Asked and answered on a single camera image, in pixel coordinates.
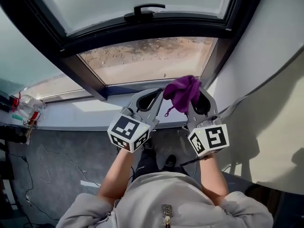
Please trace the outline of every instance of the gray hoodie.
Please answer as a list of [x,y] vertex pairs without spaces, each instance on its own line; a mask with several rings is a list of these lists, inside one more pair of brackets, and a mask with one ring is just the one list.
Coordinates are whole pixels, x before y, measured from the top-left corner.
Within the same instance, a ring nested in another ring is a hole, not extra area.
[[241,192],[227,195],[220,206],[214,206],[191,177],[158,172],[137,178],[114,208],[94,195],[78,195],[57,228],[163,228],[162,204],[172,206],[172,228],[271,228],[273,225],[267,208]]

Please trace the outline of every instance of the window frame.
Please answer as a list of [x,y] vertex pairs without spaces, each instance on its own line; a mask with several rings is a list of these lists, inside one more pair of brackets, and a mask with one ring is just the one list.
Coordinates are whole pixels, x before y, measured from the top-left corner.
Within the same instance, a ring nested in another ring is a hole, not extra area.
[[205,88],[219,73],[249,24],[260,0],[230,0],[223,19],[184,12],[154,13],[152,20],[111,19],[66,36],[43,0],[0,0],[0,5],[18,30],[48,60],[92,96],[134,93],[165,87],[172,80],[152,80],[106,86],[77,54],[123,42],[165,37],[218,38],[201,80]]

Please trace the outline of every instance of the sandy ground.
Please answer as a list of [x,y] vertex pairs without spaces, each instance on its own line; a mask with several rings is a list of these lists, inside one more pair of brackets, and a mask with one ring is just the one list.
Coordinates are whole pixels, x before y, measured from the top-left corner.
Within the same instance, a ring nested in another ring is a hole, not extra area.
[[[196,37],[147,39],[93,49],[80,57],[107,85],[200,76],[213,42],[214,38]],[[60,75],[22,93],[42,97],[78,89],[78,84]]]

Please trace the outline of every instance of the black pants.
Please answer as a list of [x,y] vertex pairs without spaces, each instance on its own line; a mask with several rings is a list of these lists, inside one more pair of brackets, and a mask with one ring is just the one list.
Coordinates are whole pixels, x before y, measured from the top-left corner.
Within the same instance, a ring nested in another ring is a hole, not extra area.
[[154,172],[161,172],[161,171],[171,171],[171,172],[179,172],[183,174],[187,174],[183,167],[164,167],[161,170],[158,169],[156,163],[156,152],[154,150],[143,150],[141,159],[138,162],[136,171],[135,171],[135,178],[138,178],[142,175],[154,173]]

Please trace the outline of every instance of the hoodie sleeve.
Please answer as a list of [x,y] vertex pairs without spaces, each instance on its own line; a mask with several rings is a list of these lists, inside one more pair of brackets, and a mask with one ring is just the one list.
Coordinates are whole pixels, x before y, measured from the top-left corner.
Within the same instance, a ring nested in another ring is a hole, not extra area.
[[113,209],[105,200],[92,194],[79,194],[72,206],[61,217],[56,228],[90,227],[106,218]]
[[271,228],[273,226],[273,218],[268,209],[242,192],[227,195],[220,206],[227,214],[226,223],[232,223],[236,228]]

